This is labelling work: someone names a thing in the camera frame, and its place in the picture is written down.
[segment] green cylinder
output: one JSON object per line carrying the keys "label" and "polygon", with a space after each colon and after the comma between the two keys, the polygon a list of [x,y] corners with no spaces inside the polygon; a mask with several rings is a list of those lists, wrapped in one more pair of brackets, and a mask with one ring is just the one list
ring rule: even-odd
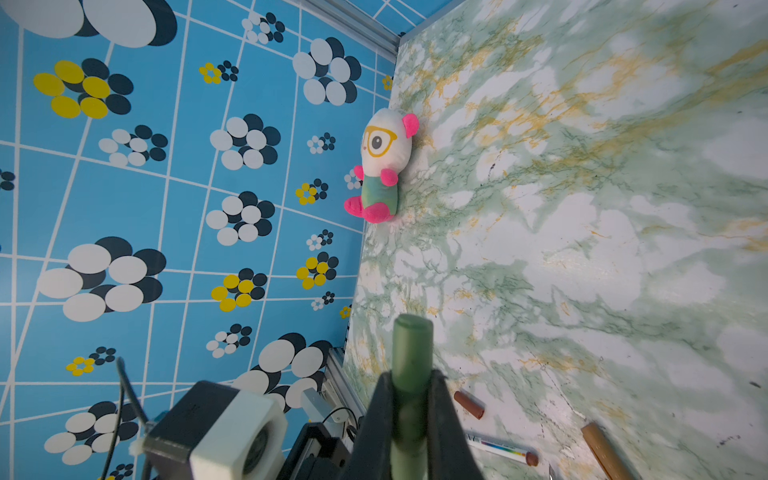
{"label": "green cylinder", "polygon": [[432,374],[432,322],[402,314],[392,332],[395,425],[392,480],[422,480],[426,473],[427,388]]}

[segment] wooden cylinder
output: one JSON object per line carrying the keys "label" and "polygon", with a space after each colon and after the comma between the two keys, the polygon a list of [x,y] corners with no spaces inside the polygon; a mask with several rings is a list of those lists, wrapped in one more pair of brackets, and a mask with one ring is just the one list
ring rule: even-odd
{"label": "wooden cylinder", "polygon": [[481,419],[482,415],[485,413],[484,408],[475,403],[474,400],[469,398],[469,396],[467,396],[461,390],[456,390],[456,393],[453,394],[453,399],[458,402],[459,405],[464,407],[464,410],[471,413],[476,419]]}
{"label": "wooden cylinder", "polygon": [[581,434],[600,467],[603,468],[603,472],[608,476],[608,480],[634,480],[597,423],[590,423],[582,428]]}

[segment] blue wallpaper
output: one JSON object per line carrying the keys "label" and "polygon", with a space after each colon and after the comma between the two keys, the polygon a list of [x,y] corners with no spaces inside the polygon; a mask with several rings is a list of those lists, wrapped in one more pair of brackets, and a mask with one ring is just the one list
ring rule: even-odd
{"label": "blue wallpaper", "polygon": [[[116,356],[151,418],[248,372],[290,448],[344,344],[343,204],[394,65],[281,0],[32,3],[0,0],[0,479],[98,477]],[[117,434],[121,480],[131,409]]]}
{"label": "blue wallpaper", "polygon": [[347,0],[395,35],[404,35],[451,0]]}

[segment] pink arm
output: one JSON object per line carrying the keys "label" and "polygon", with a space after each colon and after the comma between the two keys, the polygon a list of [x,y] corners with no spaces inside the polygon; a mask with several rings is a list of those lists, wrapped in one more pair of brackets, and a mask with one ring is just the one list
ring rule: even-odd
{"label": "pink arm", "polygon": [[393,187],[397,185],[397,180],[397,174],[394,170],[390,170],[389,168],[382,170],[382,183],[387,187]]}

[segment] pen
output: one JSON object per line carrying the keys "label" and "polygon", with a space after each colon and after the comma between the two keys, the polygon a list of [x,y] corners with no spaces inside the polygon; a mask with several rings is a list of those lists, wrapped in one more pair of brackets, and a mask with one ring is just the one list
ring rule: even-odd
{"label": "pen", "polygon": [[511,458],[520,463],[535,467],[538,465],[538,456],[533,452],[527,452],[523,449],[516,449],[508,445],[502,445],[496,442],[490,442],[479,435],[471,432],[465,432],[467,436],[467,443],[478,450],[484,450],[486,452],[495,453],[502,457]]}

